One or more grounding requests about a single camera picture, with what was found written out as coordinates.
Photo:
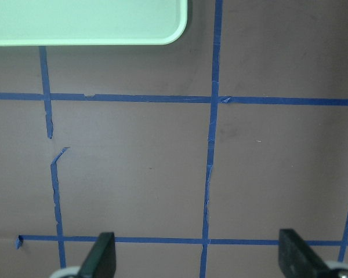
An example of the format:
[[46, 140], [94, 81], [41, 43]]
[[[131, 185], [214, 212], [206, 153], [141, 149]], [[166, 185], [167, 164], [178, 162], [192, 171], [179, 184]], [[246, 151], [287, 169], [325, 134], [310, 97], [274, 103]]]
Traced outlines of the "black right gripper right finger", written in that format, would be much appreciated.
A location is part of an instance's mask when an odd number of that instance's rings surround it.
[[293, 229], [280, 229], [278, 266], [287, 278], [331, 277], [331, 270]]

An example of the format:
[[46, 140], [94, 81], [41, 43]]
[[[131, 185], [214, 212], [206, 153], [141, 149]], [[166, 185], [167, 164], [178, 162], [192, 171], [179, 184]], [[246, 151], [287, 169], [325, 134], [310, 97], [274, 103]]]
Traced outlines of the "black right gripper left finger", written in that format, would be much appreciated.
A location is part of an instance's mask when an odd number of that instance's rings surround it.
[[101, 233], [81, 265], [77, 277], [113, 278], [117, 268], [114, 232]]

